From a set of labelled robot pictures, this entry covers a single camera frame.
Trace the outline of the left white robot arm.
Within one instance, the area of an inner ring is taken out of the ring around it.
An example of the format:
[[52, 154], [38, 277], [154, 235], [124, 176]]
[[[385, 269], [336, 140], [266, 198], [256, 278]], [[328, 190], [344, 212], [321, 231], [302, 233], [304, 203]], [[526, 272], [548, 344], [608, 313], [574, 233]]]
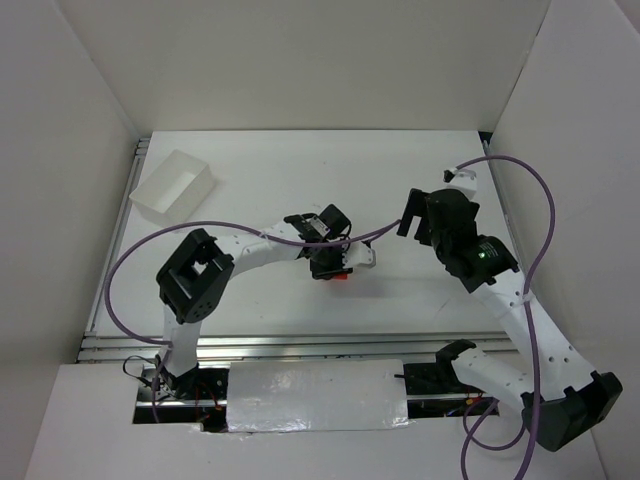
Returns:
[[335, 205], [321, 213], [285, 217], [257, 234], [216, 238], [204, 229], [190, 232], [156, 276], [165, 306], [159, 376], [181, 398], [195, 389], [201, 323], [218, 307], [234, 277], [272, 263], [305, 259], [315, 280], [345, 277], [351, 221]]

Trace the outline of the white plastic bin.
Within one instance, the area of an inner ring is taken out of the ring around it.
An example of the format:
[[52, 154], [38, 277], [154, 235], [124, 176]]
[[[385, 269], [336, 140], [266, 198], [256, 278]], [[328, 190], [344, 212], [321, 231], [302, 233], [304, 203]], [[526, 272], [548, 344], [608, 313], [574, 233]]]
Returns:
[[164, 228], [186, 222], [214, 186], [208, 163], [173, 150], [129, 199], [144, 219]]

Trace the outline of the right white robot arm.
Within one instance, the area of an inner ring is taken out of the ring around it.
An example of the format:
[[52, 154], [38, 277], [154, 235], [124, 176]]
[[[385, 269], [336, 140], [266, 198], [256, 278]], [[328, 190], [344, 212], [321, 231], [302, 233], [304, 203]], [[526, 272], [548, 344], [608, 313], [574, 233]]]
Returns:
[[469, 340], [438, 351], [436, 363], [446, 380], [477, 387], [518, 412], [537, 443], [556, 452], [603, 421], [623, 386], [614, 373], [597, 372], [525, 292], [525, 276], [507, 246], [478, 233], [478, 211], [478, 203], [458, 190], [413, 189], [397, 233], [407, 236], [417, 220], [415, 240], [433, 248], [445, 270], [488, 309], [539, 371], [518, 371]]

